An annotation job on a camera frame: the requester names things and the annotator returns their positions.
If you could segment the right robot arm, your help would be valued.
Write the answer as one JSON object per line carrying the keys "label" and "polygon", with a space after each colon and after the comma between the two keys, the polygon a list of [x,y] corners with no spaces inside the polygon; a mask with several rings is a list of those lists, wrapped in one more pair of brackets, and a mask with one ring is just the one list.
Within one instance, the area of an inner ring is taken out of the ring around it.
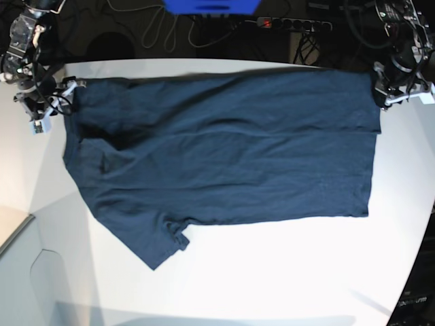
{"label": "right robot arm", "polygon": [[71,115],[76,88],[86,82],[76,77],[61,76],[63,62],[44,64],[45,50],[62,44],[54,40],[54,17],[64,1],[23,1],[23,11],[10,27],[10,43],[1,54],[1,82],[15,85],[13,101],[29,116],[33,134],[45,134],[52,128],[54,115]]}

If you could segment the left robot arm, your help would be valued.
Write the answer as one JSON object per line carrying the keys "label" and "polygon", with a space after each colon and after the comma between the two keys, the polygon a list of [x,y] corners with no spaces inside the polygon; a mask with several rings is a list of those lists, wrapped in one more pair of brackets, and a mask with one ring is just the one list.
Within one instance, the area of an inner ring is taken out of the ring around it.
{"label": "left robot arm", "polygon": [[434,38],[424,16],[412,1],[376,1],[375,8],[391,43],[388,60],[373,65],[375,103],[382,110],[412,98],[433,104],[434,82],[423,69],[434,53]]}

